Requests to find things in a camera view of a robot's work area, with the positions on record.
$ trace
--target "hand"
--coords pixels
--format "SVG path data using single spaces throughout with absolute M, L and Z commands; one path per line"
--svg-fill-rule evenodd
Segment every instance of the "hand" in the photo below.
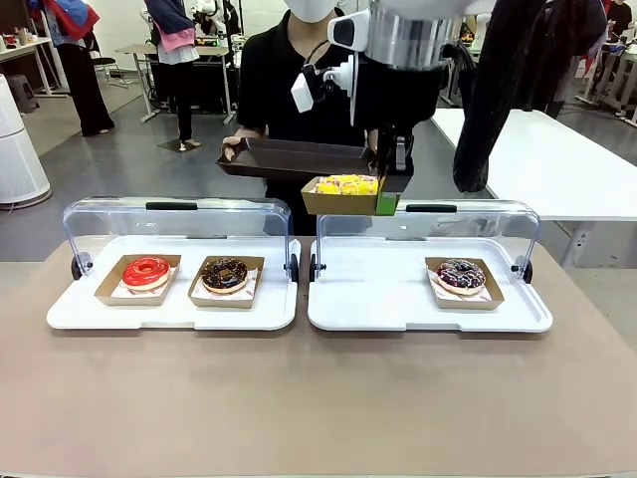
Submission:
M 223 157 L 232 161 L 237 155 L 237 146 L 241 143 L 241 138 L 238 136 L 224 137 L 223 145 L 221 146 L 221 154 Z

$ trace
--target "red glazed donut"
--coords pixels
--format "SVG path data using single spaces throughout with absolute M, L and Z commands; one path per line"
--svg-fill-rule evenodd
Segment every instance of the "red glazed donut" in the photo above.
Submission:
M 152 291 L 166 283 L 170 264 L 163 259 L 143 257 L 131 262 L 121 275 L 126 286 L 133 291 Z

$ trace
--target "yellow pastry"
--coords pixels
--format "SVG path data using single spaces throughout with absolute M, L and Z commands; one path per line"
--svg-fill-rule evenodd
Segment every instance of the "yellow pastry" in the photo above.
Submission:
M 317 194 L 365 196 L 378 194 L 378 179 L 374 176 L 343 174 L 322 177 L 315 188 Z
M 338 185 L 333 182 L 324 182 L 317 184 L 318 194 L 339 194 Z

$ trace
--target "dark brown tray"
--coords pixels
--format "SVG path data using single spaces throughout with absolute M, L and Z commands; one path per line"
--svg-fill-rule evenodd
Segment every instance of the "dark brown tray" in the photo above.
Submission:
M 364 147 L 316 144 L 277 139 L 244 138 L 230 162 L 217 164 L 233 176 L 309 182 L 317 176 L 369 174 L 373 151 Z

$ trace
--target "white table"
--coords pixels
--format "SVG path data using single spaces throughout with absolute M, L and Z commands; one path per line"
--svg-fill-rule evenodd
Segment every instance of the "white table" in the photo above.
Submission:
M 47 74 L 44 71 L 44 67 L 42 65 L 42 60 L 40 58 L 40 53 L 38 53 L 38 45 L 46 45 L 50 44 L 51 39 L 48 37 L 40 37 L 35 40 L 33 43 L 29 43 L 27 45 L 23 45 L 21 47 L 17 47 L 14 49 L 7 49 L 4 52 L 0 52 L 0 63 L 8 62 L 9 60 L 14 60 L 16 58 L 24 57 L 25 55 L 35 55 L 36 63 L 38 64 L 38 72 L 40 72 L 40 78 L 42 79 L 42 85 L 44 87 L 45 95 L 41 95 L 46 98 L 63 98 L 59 95 L 54 95 L 51 92 L 51 87 L 49 87 L 49 80 L 47 79 Z
M 197 53 L 201 57 L 220 57 L 221 58 L 221 68 L 223 71 L 223 83 L 224 83 L 224 90 L 225 90 L 224 93 L 226 96 L 226 108 L 228 110 L 228 114 L 224 118 L 223 124 L 228 124 L 235 115 L 235 113 L 232 111 L 232 106 L 230 103 L 230 89 L 228 87 L 228 70 L 226 68 L 226 62 L 224 59 L 224 57 L 228 55 L 229 53 L 228 47 L 197 46 L 195 48 L 197 50 Z M 124 53 L 125 55 L 132 55 L 133 59 L 135 60 L 135 67 L 137 68 L 137 74 L 139 75 L 139 82 L 141 84 L 141 89 L 143 91 L 143 100 L 146 104 L 146 111 L 147 111 L 147 115 L 141 119 L 141 122 L 147 122 L 148 120 L 151 120 L 156 115 L 158 115 L 159 110 L 154 110 L 152 108 L 152 105 L 150 104 L 150 101 L 148 100 L 149 85 L 146 84 L 143 78 L 143 73 L 141 72 L 141 67 L 139 66 L 139 57 L 137 55 L 144 55 L 144 56 L 156 55 L 157 47 L 150 44 L 130 45 L 128 47 L 120 48 L 115 51 L 117 53 Z
M 454 147 L 464 121 L 462 110 L 433 117 Z M 637 167 L 544 113 L 511 112 L 489 171 L 495 198 L 522 202 L 544 221 L 578 223 L 562 267 L 576 263 L 596 222 L 637 221 Z

